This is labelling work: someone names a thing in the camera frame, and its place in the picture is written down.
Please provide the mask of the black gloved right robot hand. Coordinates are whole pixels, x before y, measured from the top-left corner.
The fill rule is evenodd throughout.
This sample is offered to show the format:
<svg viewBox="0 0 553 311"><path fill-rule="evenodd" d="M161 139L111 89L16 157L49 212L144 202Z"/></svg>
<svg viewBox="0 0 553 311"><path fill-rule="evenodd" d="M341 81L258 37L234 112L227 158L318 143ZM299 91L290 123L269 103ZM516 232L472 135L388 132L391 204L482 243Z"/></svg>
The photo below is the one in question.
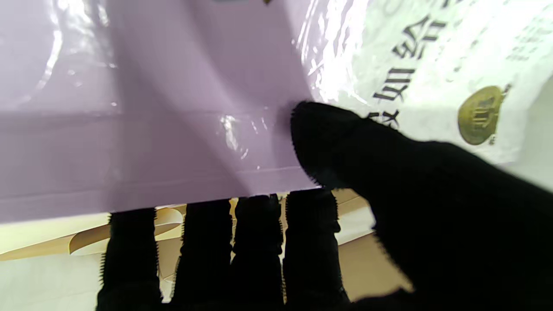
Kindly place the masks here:
<svg viewBox="0 0 553 311"><path fill-rule="evenodd" d="M319 188L186 207L162 302L156 209L111 214L98 311L550 311L552 193L450 143L417 141L349 110L302 101L292 143ZM332 190L368 201L375 235L413 285L350 301Z"/></svg>

